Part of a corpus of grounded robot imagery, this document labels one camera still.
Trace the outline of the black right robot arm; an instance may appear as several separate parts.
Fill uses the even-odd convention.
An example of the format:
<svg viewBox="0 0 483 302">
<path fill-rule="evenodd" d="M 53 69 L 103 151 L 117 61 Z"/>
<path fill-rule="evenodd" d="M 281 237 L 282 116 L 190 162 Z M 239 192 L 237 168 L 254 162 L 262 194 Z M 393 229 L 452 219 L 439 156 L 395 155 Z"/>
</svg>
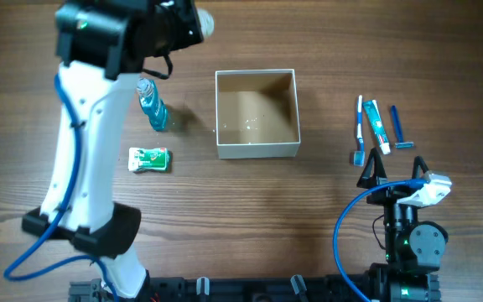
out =
<svg viewBox="0 0 483 302">
<path fill-rule="evenodd" d="M 383 207 L 386 254 L 385 263 L 374 263 L 365 271 L 358 289 L 370 301 L 440 301 L 436 272 L 449 234 L 433 221 L 419 220 L 418 211 L 437 205 L 450 193 L 450 178 L 429 170 L 418 156 L 412 178 L 404 185 L 392 185 L 373 148 L 357 186 L 373 189 L 366 202 Z"/>
</svg>

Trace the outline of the green Dettol soap bar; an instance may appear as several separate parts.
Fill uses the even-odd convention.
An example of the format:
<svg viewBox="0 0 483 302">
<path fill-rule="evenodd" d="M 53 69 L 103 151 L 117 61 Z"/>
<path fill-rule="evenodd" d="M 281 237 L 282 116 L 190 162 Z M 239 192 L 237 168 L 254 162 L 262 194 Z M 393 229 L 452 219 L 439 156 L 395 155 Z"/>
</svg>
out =
<svg viewBox="0 0 483 302">
<path fill-rule="evenodd" d="M 169 169 L 170 162 L 170 152 L 166 148 L 130 148 L 127 167 L 131 172 L 165 172 Z"/>
</svg>

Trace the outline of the white lotion tube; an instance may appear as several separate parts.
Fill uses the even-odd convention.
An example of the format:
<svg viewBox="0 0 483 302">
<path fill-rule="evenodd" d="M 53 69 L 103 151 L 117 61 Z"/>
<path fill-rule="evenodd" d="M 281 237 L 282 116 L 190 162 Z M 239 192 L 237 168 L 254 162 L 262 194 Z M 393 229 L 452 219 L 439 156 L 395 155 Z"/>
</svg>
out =
<svg viewBox="0 0 483 302">
<path fill-rule="evenodd" d="M 215 20 L 213 16 L 203 8 L 197 8 L 199 30 L 203 39 L 208 39 L 215 31 Z"/>
</svg>

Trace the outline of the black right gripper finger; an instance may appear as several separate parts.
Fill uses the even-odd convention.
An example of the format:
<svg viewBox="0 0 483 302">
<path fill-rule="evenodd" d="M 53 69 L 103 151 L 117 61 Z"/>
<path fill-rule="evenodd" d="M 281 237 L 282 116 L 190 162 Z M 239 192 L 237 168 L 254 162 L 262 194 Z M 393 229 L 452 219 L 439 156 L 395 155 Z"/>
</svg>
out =
<svg viewBox="0 0 483 302">
<path fill-rule="evenodd" d="M 387 174 L 381 155 L 377 148 L 372 148 L 356 186 L 362 189 L 371 189 L 384 183 L 387 183 Z"/>
<path fill-rule="evenodd" d="M 425 163 L 424 159 L 421 156 L 415 157 L 413 161 L 412 178 L 420 179 L 428 171 L 429 171 L 429 168 Z"/>
</svg>

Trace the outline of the blue mouthwash bottle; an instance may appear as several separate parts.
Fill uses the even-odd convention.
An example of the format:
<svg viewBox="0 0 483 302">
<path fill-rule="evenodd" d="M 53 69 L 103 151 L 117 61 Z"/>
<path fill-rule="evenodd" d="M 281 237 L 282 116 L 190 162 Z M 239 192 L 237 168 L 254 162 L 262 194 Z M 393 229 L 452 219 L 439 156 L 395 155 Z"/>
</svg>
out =
<svg viewBox="0 0 483 302">
<path fill-rule="evenodd" d="M 153 80 L 140 78 L 137 83 L 138 100 L 152 128 L 157 132 L 166 130 L 169 120 L 168 109 L 159 97 L 158 88 Z"/>
</svg>

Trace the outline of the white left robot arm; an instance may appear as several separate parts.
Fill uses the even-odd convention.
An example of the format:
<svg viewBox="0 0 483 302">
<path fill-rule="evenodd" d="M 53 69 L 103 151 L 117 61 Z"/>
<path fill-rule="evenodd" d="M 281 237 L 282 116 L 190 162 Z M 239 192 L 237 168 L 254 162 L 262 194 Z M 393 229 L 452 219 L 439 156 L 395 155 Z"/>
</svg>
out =
<svg viewBox="0 0 483 302">
<path fill-rule="evenodd" d="M 55 166 L 22 229 L 38 243 L 66 240 L 94 263 L 101 281 L 92 298 L 147 301 L 149 273 L 133 246 L 141 212 L 112 199 L 122 126 L 144 61 L 203 42 L 214 19 L 191 1 L 66 1 L 55 25 L 62 103 Z"/>
</svg>

